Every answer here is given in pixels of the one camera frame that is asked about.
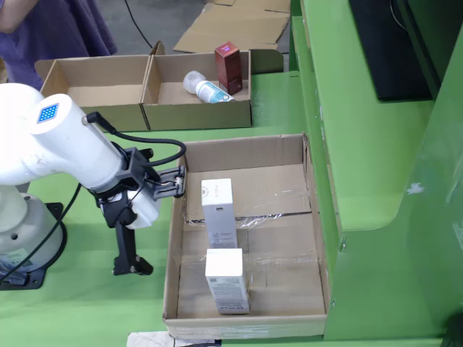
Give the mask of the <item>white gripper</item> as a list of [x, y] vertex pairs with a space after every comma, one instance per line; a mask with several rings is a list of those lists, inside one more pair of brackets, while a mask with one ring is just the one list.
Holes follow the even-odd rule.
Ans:
[[161, 201], [154, 200], [145, 187], [141, 192], [128, 191], [115, 200], [97, 199], [97, 205], [107, 226], [116, 232], [119, 254], [114, 258], [113, 275], [151, 275], [153, 266], [137, 254], [134, 228], [152, 226], [159, 217]]

